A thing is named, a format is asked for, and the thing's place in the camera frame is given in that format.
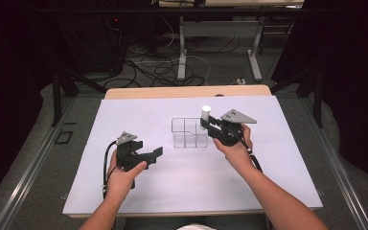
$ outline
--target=wrist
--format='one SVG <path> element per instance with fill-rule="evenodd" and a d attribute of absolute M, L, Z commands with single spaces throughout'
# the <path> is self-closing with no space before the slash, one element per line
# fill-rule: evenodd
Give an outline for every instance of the wrist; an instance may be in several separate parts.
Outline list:
<path fill-rule="evenodd" d="M 113 206 L 114 208 L 119 208 L 121 204 L 124 202 L 125 198 L 121 197 L 120 195 L 112 195 L 108 194 L 103 202 L 105 202 L 108 205 Z"/>
<path fill-rule="evenodd" d="M 253 165 L 252 161 L 249 158 L 247 160 L 242 160 L 241 162 L 237 162 L 231 165 L 242 177 L 250 172 L 257 171 L 256 167 Z"/>
<path fill-rule="evenodd" d="M 260 175 L 263 175 L 256 167 L 250 166 L 239 172 L 240 176 L 251 186 L 251 182 L 255 182 Z"/>

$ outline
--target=cable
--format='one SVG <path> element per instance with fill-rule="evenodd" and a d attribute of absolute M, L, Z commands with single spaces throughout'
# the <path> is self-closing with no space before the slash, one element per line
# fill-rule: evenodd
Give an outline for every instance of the cable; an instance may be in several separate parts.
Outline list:
<path fill-rule="evenodd" d="M 97 57 L 96 55 L 94 55 L 89 48 L 80 40 L 80 38 L 76 35 L 76 33 L 71 29 L 70 25 L 68 25 L 67 22 L 65 22 L 64 20 L 62 20 L 62 23 L 65 24 L 68 28 L 68 30 L 70 31 L 70 33 L 73 35 L 73 37 L 79 42 L 79 44 L 82 46 L 82 48 L 90 55 L 92 56 L 94 59 L 96 59 L 100 64 L 102 64 L 104 67 L 108 68 L 110 70 L 110 72 L 113 72 L 113 69 L 104 61 L 102 61 L 99 57 Z"/>
<path fill-rule="evenodd" d="M 188 49 L 189 51 L 191 51 L 192 53 L 198 53 L 198 54 L 216 54 L 216 53 L 225 53 L 225 54 L 229 54 L 229 53 L 232 53 L 234 52 L 236 49 L 238 49 L 239 45 L 241 44 L 241 38 L 238 37 L 238 42 L 236 44 L 236 46 L 234 48 L 232 48 L 231 50 L 229 51 L 222 51 L 223 49 L 225 49 L 226 47 L 229 46 L 229 44 L 232 43 L 232 41 L 235 40 L 235 36 L 232 37 L 232 39 L 230 41 L 228 41 L 223 47 L 219 48 L 218 50 L 216 51 L 196 51 L 195 49 L 198 47 L 198 44 L 194 41 L 194 43 L 196 44 L 196 47 L 193 48 L 193 49 Z"/>
<path fill-rule="evenodd" d="M 202 61 L 204 61 L 205 63 L 207 63 L 207 64 L 208 64 L 208 73 L 207 73 L 207 75 L 205 76 L 205 85 L 207 85 L 207 86 L 208 86 L 207 79 L 208 79 L 208 76 L 209 76 L 209 74 L 210 74 L 210 72 L 211 72 L 211 65 L 210 65 L 210 63 L 209 63 L 208 61 L 206 61 L 205 59 L 203 59 L 203 58 L 201 58 L 201 57 L 197 57 L 197 56 L 186 56 L 186 58 L 198 58 L 198 59 L 200 59 L 200 60 L 202 60 Z"/>
<path fill-rule="evenodd" d="M 246 144 L 246 142 L 244 141 L 244 138 L 238 136 L 233 130 L 231 130 L 230 128 L 226 128 L 225 130 L 228 130 L 230 133 L 232 133 L 232 135 L 237 138 L 241 144 L 246 148 L 251 160 L 252 160 L 252 163 L 253 165 L 255 165 L 256 169 L 258 169 L 260 172 L 263 172 L 262 171 L 262 167 L 260 166 L 259 164 L 259 161 L 258 161 L 258 158 L 256 158 L 255 154 L 253 154 L 253 150 Z"/>
<path fill-rule="evenodd" d="M 139 84 L 139 82 L 136 81 L 136 77 L 137 77 L 137 73 L 136 73 L 136 69 L 133 68 L 133 71 L 134 71 L 134 75 L 133 75 L 133 79 L 125 79 L 125 78 L 118 78 L 118 79 L 112 79 L 112 80 L 108 80 L 107 82 L 105 82 L 103 84 L 103 87 L 106 88 L 106 86 L 113 82 L 113 81 L 130 81 L 130 83 L 124 85 L 124 86 L 121 86 L 120 88 L 127 88 L 128 86 L 130 86 L 131 84 L 136 84 L 138 87 L 141 87 L 141 85 Z"/>
<path fill-rule="evenodd" d="M 187 58 L 198 58 L 198 59 L 201 59 L 202 61 L 206 62 L 209 66 L 208 73 L 206 75 L 206 77 L 208 77 L 208 75 L 211 71 L 211 66 L 208 63 L 208 61 L 206 61 L 205 59 L 203 59 L 201 57 L 196 57 L 196 56 L 188 56 Z M 178 63 L 174 63 L 175 61 L 178 61 L 178 60 L 179 60 L 179 58 L 169 59 L 169 60 L 159 60 L 159 61 L 140 61 L 140 62 L 133 62 L 131 60 L 127 60 L 127 62 L 129 62 L 132 66 L 134 66 L 134 68 L 138 69 L 142 74 L 144 74 L 144 76 L 149 77 L 149 78 L 152 79 L 150 87 L 155 86 L 156 82 L 159 82 L 163 85 L 168 85 L 168 86 L 184 86 L 184 85 L 188 85 L 188 84 L 192 83 L 196 79 L 201 79 L 201 83 L 199 83 L 198 85 L 202 85 L 205 82 L 205 79 L 203 77 L 196 76 L 194 74 L 193 69 L 189 65 L 185 65 L 185 66 L 186 66 L 186 68 L 190 69 L 191 75 L 188 78 L 186 78 L 185 80 L 178 80 L 177 79 L 177 74 L 173 70 L 174 66 L 179 65 Z M 162 64 L 155 67 L 154 70 L 153 70 L 154 72 L 150 73 L 149 71 L 146 71 L 146 70 L 140 68 L 139 66 L 137 66 L 137 64 L 144 65 L 144 63 L 162 63 Z M 168 66 L 168 67 L 162 67 L 162 65 L 164 63 L 170 63 L 171 65 Z M 173 76 L 164 76 L 165 74 L 167 74 L 169 72 L 173 72 Z"/>
<path fill-rule="evenodd" d="M 161 17 L 161 19 L 163 19 L 163 21 L 166 23 L 166 25 L 170 28 L 170 30 L 172 31 L 172 40 L 170 41 L 170 43 L 169 44 L 167 44 L 164 48 L 163 48 L 163 50 L 165 50 L 165 49 L 167 49 L 170 45 L 172 45 L 173 44 L 173 42 L 174 42 L 174 30 L 173 30 L 173 27 L 169 24 L 169 22 L 167 22 L 167 20 L 163 17 L 163 16 L 160 16 Z"/>
<path fill-rule="evenodd" d="M 107 175 L 107 158 L 109 154 L 110 148 L 116 144 L 116 141 L 113 141 L 109 146 L 106 148 L 105 156 L 103 158 L 103 198 L 106 196 L 106 190 L 107 190 L 107 180 L 109 179 L 109 176 Z M 112 171 L 109 173 L 109 175 L 112 174 L 112 172 L 116 169 L 116 166 L 112 169 Z"/>
<path fill-rule="evenodd" d="M 148 55 L 150 53 L 150 51 L 149 51 L 148 48 L 146 48 L 144 46 L 140 46 L 140 45 L 137 45 L 137 46 L 140 47 L 141 50 L 136 51 L 136 49 L 138 47 L 130 48 L 129 50 L 127 50 L 127 52 L 128 53 L 133 53 L 133 54 L 135 54 L 135 56 L 128 56 L 128 55 L 126 55 L 125 58 L 138 58 L 138 57 L 146 56 L 146 55 Z"/>
<path fill-rule="evenodd" d="M 117 31 L 119 32 L 121 35 L 119 36 L 119 39 L 118 39 L 118 47 L 121 46 L 121 39 L 122 39 L 122 31 L 119 30 L 119 29 L 116 29 L 116 28 L 113 28 L 114 31 Z"/>

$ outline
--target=desk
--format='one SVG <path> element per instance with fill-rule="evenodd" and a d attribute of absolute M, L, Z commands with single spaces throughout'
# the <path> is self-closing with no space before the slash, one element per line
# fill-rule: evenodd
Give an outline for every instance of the desk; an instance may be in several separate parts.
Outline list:
<path fill-rule="evenodd" d="M 217 94 L 225 97 L 214 97 Z M 219 117 L 232 108 L 255 118 L 254 152 L 264 173 L 312 209 L 322 207 L 277 99 L 263 85 L 111 89 L 83 152 L 63 214 L 87 217 L 102 202 L 104 150 L 122 131 L 144 141 L 139 153 L 164 153 L 136 178 L 119 217 L 261 213 L 256 197 L 211 138 L 207 148 L 175 149 L 174 117 L 199 117 L 201 106 Z"/>
<path fill-rule="evenodd" d="M 304 0 L 206 0 L 205 7 L 274 7 L 302 5 Z M 159 1 L 160 7 L 185 8 L 191 7 L 192 3 Z M 185 49 L 185 36 L 238 36 L 253 37 L 252 49 L 247 50 L 250 66 L 255 81 L 262 80 L 256 54 L 262 36 L 265 19 L 260 17 L 258 21 L 184 21 L 180 17 L 180 59 L 177 77 L 185 79 L 185 64 L 187 50 Z"/>

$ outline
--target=forearm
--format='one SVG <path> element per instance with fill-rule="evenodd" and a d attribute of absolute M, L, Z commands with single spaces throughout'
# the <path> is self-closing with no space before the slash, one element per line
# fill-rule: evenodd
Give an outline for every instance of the forearm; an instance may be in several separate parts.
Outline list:
<path fill-rule="evenodd" d="M 81 229 L 111 229 L 122 201 L 104 200 Z"/>
<path fill-rule="evenodd" d="M 240 174 L 276 229 L 327 229 L 312 210 L 256 168 L 251 167 Z"/>

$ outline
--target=finger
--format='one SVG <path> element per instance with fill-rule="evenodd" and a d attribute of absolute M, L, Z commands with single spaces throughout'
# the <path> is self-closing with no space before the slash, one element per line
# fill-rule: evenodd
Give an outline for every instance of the finger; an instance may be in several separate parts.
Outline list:
<path fill-rule="evenodd" d="M 220 142 L 220 140 L 218 140 L 217 138 L 213 139 L 213 142 L 215 144 L 215 146 L 217 147 L 218 150 L 222 151 L 224 146 L 223 143 Z"/>
<path fill-rule="evenodd" d="M 142 170 L 145 169 L 145 167 L 148 165 L 146 161 L 140 162 L 135 168 L 131 169 L 129 172 L 129 175 L 133 177 L 133 179 L 142 172 Z"/>
<path fill-rule="evenodd" d="M 243 129 L 243 138 L 245 140 L 249 140 L 250 139 L 250 127 L 242 123 L 241 128 Z"/>

